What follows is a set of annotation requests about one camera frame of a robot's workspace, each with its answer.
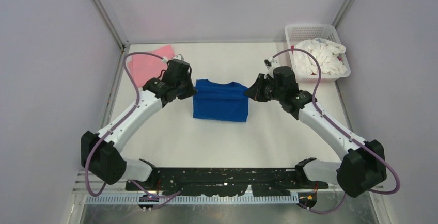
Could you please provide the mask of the blue printed t shirt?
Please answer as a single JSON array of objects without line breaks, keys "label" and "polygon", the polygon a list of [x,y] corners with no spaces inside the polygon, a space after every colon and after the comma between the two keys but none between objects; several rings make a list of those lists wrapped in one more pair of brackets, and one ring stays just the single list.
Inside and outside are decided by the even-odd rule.
[{"label": "blue printed t shirt", "polygon": [[246,122],[249,100],[244,95],[248,88],[237,82],[219,84],[198,79],[193,96],[193,118]]}]

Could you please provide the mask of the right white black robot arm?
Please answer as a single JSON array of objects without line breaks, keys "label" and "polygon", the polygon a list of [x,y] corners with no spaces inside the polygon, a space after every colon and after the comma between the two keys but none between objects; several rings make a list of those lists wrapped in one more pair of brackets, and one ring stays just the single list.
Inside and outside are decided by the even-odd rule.
[{"label": "right white black robot arm", "polygon": [[290,67],[259,74],[244,95],[257,102],[279,101],[282,109],[314,130],[338,155],[339,162],[308,158],[296,166],[295,182],[308,188],[316,181],[335,184],[350,197],[358,197],[387,178],[384,148],[366,141],[330,118],[316,98],[300,90]]}]

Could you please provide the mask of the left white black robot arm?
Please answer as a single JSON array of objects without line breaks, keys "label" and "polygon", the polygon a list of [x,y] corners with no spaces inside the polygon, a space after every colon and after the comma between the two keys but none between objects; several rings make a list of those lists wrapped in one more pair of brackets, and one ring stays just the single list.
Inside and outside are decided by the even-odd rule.
[{"label": "left white black robot arm", "polygon": [[162,78],[151,78],[137,88],[136,100],[114,121],[96,133],[87,131],[81,138],[84,167],[108,185],[120,180],[136,180],[146,190],[158,185],[153,166],[141,159],[121,155],[125,145],[138,129],[166,104],[196,94],[189,63],[173,58],[167,62]]}]

